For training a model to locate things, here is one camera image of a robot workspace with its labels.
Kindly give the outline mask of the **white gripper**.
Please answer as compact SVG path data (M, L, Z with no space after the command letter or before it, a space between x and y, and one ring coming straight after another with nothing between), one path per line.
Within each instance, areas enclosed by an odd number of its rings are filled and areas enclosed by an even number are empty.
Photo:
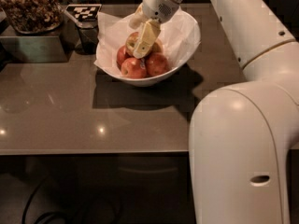
M177 12L179 4L172 0L142 0L133 17L129 21L132 29L137 29L142 22L141 32L135 43L133 55L137 59L146 57L161 32L161 24L168 22Z

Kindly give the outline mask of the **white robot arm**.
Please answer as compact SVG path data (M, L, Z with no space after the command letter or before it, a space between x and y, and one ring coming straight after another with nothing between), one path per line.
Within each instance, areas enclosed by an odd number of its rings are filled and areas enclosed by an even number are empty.
M189 154L197 224L291 224L288 154L299 137L299 43L263 0L210 0L245 82L195 108ZM182 0L143 0L141 58Z

